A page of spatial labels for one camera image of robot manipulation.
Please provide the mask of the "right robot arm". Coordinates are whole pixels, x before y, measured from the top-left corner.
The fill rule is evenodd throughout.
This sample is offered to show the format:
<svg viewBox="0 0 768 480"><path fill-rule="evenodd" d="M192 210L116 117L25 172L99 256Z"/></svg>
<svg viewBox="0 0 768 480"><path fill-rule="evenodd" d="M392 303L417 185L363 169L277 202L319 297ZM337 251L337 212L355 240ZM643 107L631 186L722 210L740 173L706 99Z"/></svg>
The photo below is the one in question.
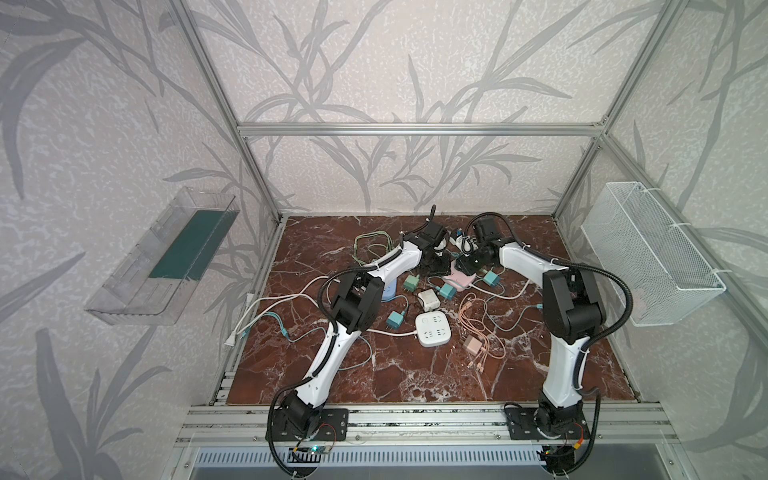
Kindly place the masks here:
<svg viewBox="0 0 768 480"><path fill-rule="evenodd" d="M580 419L583 398L596 394L582 386L585 359L590 348L619 330L630 318L634 299L628 284L600 267L573 263L534 250L514 234L501 235L495 220L500 214L485 212L465 229L451 234L460 249L459 271L471 275L487 266L501 266L535 283L542 294L542 315L551 336L549 371L533 416L536 429L546 438L558 438ZM606 309L595 276L611 280L622 291L625 307L619 319L604 329Z"/></svg>

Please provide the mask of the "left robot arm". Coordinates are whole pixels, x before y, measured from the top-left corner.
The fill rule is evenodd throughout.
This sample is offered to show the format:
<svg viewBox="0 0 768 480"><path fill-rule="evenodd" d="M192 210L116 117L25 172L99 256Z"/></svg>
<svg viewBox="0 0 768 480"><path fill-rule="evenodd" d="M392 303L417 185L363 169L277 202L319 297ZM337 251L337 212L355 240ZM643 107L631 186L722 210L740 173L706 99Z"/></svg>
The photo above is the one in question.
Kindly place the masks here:
<svg viewBox="0 0 768 480"><path fill-rule="evenodd" d="M307 439L321 425L330 387L351 346L376 320L386 287L413 269L426 273L450 267L444 252L446 228L429 219L401 235L397 247L369 264L333 274L317 295L329 328L304 377L282 388L270 404L267 438Z"/></svg>

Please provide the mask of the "teal charger plug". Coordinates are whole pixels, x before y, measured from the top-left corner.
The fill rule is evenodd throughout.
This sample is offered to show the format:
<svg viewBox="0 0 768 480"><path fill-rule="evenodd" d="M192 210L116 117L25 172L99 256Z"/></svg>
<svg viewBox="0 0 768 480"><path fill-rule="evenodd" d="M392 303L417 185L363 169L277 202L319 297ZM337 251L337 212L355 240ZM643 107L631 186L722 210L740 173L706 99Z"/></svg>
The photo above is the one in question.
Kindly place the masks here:
<svg viewBox="0 0 768 480"><path fill-rule="evenodd" d="M399 330L400 327L403 325L405 320L405 312L404 311L393 311L389 314L389 316L386 319L386 326L392 330Z"/></svg>

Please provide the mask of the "white charger plug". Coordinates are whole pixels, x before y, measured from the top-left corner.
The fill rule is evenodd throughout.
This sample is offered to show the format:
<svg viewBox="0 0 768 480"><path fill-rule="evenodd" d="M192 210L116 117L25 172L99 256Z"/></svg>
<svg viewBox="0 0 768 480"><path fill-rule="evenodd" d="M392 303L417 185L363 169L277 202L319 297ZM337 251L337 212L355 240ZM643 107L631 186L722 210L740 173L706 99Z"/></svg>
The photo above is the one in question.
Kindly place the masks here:
<svg viewBox="0 0 768 480"><path fill-rule="evenodd" d="M434 290L423 290L417 294L417 299L424 312L435 311L440 307L440 300Z"/></svg>

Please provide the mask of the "pink charger plug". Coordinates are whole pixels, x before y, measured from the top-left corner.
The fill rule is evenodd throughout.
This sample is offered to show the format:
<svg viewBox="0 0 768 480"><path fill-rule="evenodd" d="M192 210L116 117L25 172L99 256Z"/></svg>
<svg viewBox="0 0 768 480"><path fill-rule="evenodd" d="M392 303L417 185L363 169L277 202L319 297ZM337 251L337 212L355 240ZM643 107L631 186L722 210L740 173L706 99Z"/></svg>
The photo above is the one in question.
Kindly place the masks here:
<svg viewBox="0 0 768 480"><path fill-rule="evenodd" d="M483 343L474 336L468 336L463 344L464 349L471 356L477 356L481 353Z"/></svg>

